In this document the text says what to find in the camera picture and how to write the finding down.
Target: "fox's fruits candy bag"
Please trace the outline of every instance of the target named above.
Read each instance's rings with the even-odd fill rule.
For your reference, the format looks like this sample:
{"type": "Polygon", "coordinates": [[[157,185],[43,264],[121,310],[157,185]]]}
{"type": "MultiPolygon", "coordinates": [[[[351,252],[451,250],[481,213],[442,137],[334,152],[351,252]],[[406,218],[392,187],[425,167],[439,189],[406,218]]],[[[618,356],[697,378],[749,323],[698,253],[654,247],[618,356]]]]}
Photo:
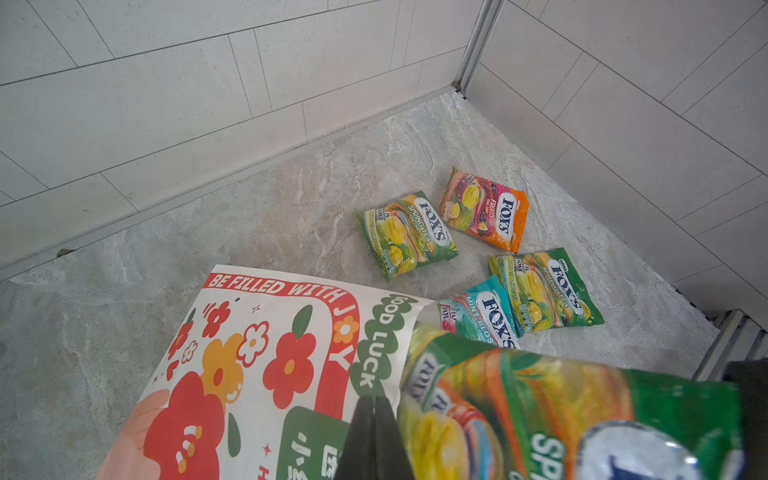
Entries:
{"type": "Polygon", "coordinates": [[[440,216],[455,230],[517,253],[528,218],[528,198],[525,192],[453,167],[440,201],[440,216]]]}
{"type": "Polygon", "coordinates": [[[488,263],[509,295],[518,336],[603,323],[565,248],[489,257],[488,263]]]}
{"type": "Polygon", "coordinates": [[[422,191],[357,214],[357,220],[387,282],[458,255],[448,228],[422,191]]]}
{"type": "Polygon", "coordinates": [[[738,391],[727,383],[496,349],[417,326],[400,389],[416,480],[456,478],[449,473],[467,458],[471,480],[733,480],[740,470],[738,391]],[[431,427],[455,431],[453,422],[464,452],[441,435],[448,428],[431,427]],[[450,451],[445,464],[437,445],[425,447],[428,428],[450,451]]]}
{"type": "Polygon", "coordinates": [[[440,327],[470,340],[518,349],[509,297],[492,276],[466,292],[439,300],[440,327]]]}

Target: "orange candy bag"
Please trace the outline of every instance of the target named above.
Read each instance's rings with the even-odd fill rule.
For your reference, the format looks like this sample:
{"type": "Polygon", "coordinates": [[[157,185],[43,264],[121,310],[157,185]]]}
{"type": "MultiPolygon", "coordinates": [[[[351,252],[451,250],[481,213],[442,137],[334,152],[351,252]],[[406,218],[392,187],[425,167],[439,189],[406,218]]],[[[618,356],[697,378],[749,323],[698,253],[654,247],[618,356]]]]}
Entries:
{"type": "Polygon", "coordinates": [[[453,174],[440,201],[440,216],[454,230],[496,245],[508,252],[520,251],[528,197],[486,178],[453,174]]]}

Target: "green candy bag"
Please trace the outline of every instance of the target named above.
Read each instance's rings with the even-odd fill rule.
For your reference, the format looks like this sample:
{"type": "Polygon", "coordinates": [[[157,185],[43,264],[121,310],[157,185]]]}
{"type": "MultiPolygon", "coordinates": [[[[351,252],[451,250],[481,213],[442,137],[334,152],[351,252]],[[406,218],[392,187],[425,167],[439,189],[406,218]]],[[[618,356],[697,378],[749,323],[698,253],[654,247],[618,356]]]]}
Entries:
{"type": "Polygon", "coordinates": [[[361,212],[357,220],[387,282],[458,255],[447,226],[422,191],[361,212]]]}
{"type": "Polygon", "coordinates": [[[416,480],[734,480],[735,385],[414,329],[398,424],[416,480]]]}
{"type": "Polygon", "coordinates": [[[604,323],[565,248],[491,256],[488,264],[509,295],[518,336],[604,323]]]}

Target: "tiled wall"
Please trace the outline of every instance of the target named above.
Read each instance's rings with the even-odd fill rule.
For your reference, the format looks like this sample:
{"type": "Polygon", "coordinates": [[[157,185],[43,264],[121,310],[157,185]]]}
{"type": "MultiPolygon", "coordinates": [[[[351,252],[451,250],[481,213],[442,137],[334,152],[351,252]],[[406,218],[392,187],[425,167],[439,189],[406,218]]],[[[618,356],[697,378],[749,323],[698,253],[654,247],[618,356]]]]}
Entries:
{"type": "Polygon", "coordinates": [[[3,0],[0,267],[453,81],[482,0],[3,0]]]}
{"type": "Polygon", "coordinates": [[[702,310],[768,326],[768,6],[504,1],[468,98],[702,310]]]}

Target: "green label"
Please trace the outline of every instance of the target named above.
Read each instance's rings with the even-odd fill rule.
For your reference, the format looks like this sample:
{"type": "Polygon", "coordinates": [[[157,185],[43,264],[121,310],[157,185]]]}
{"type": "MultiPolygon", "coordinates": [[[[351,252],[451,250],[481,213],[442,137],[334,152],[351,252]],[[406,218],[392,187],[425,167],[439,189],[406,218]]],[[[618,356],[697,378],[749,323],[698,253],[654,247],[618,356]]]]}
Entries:
{"type": "Polygon", "coordinates": [[[384,396],[382,381],[392,375],[389,355],[397,351],[395,332],[406,324],[403,313],[416,300],[393,293],[373,307],[373,320],[366,323],[366,339],[357,346],[357,362],[349,367],[349,381],[359,396],[384,396]]]}
{"type": "Polygon", "coordinates": [[[283,423],[277,478],[333,478],[349,423],[294,407],[283,423]]]}

